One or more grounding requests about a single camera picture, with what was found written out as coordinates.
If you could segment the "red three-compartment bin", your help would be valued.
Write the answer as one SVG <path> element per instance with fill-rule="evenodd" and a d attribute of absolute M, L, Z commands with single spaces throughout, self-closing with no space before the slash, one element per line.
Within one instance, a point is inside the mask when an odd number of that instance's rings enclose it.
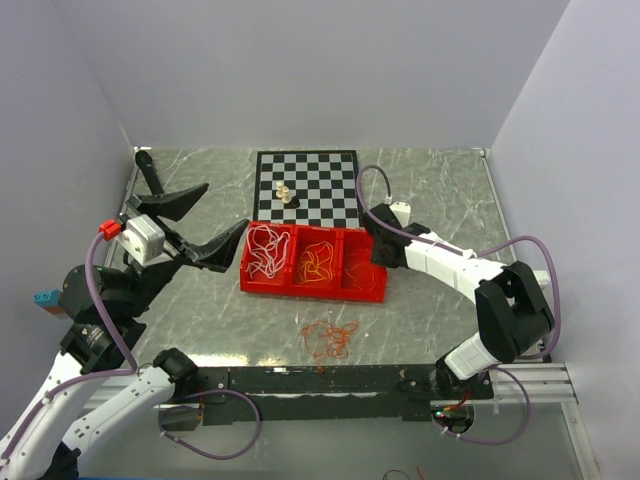
<path fill-rule="evenodd" d="M 245 293 L 382 303 L 387 271 L 363 229 L 249 224 L 240 264 Z"/>

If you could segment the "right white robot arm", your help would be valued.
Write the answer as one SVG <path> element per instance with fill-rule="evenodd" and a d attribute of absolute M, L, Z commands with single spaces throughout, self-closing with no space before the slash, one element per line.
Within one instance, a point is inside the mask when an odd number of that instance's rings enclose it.
<path fill-rule="evenodd" d="M 439 394 L 462 396 L 484 371 L 513 362 L 555 327 L 551 308 L 527 264 L 483 259 L 423 225 L 402 226 L 387 204 L 363 213 L 361 222 L 373 238 L 373 264 L 424 273 L 475 306 L 476 333 L 435 364 L 431 381 Z"/>

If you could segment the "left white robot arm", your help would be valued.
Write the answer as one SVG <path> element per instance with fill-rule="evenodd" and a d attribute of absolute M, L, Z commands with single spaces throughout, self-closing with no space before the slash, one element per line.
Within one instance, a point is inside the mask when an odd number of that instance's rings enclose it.
<path fill-rule="evenodd" d="M 175 193 L 131 195 L 132 215 L 104 222 L 83 264 L 56 293 L 72 326 L 51 370 L 19 420 L 1 440 L 4 479 L 75 479 L 78 463 L 125 421 L 197 390 L 198 368 L 177 348 L 141 370 L 132 349 L 138 322 L 183 266 L 224 273 L 249 222 L 242 219 L 203 245 L 168 226 L 206 193 L 205 184 Z"/>

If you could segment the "black marker orange cap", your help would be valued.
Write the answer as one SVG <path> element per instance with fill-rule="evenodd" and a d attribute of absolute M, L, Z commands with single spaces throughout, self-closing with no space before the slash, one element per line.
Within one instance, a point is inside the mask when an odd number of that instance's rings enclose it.
<path fill-rule="evenodd" d="M 150 192 L 153 195 L 164 193 L 163 186 L 154 168 L 154 161 L 147 150 L 138 150 L 134 156 L 135 164 L 141 171 Z"/>

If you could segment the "cream chess piece short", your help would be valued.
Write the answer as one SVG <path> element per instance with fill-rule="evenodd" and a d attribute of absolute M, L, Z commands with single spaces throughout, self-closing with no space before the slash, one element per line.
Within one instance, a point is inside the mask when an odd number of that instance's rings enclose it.
<path fill-rule="evenodd" d="M 282 189 L 282 197 L 281 200 L 284 204 L 289 204 L 291 202 L 291 197 L 289 194 L 289 188 L 288 187 L 284 187 Z"/>

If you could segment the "black white chessboard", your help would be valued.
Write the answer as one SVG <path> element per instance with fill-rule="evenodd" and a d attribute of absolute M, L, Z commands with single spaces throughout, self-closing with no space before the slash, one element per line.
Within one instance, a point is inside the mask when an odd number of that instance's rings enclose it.
<path fill-rule="evenodd" d="M 354 150 L 259 151 L 253 219 L 357 229 L 361 213 L 355 187 L 358 171 Z M 290 208 L 276 197 L 279 181 L 289 188 L 291 199 L 300 200 L 298 208 Z"/>

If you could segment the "white grey stand device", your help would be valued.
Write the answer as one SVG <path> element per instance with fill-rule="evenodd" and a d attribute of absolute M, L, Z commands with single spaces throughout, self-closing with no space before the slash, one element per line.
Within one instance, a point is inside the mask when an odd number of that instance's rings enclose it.
<path fill-rule="evenodd" d="M 536 280 L 537 284 L 542 289 L 545 289 L 545 288 L 550 286 L 551 278 L 550 278 L 549 273 L 546 270 L 534 270 L 533 274 L 534 274 L 534 277 L 535 277 L 535 280 Z"/>

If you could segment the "blue brown toy block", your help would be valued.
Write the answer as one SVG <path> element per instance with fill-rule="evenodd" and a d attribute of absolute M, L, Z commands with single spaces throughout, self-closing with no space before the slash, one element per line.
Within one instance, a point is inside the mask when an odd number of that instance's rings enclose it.
<path fill-rule="evenodd" d="M 33 302 L 49 314 L 63 317 L 66 312 L 60 306 L 60 297 L 61 291 L 57 289 L 39 291 L 34 294 Z"/>

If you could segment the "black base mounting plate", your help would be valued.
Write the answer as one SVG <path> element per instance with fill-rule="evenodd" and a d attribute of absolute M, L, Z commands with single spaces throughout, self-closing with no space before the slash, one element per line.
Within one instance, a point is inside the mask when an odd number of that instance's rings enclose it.
<path fill-rule="evenodd" d="M 205 426 L 253 421 L 431 420 L 431 409 L 490 400 L 486 374 L 447 378 L 431 364 L 202 367 L 164 403 L 199 406 Z"/>

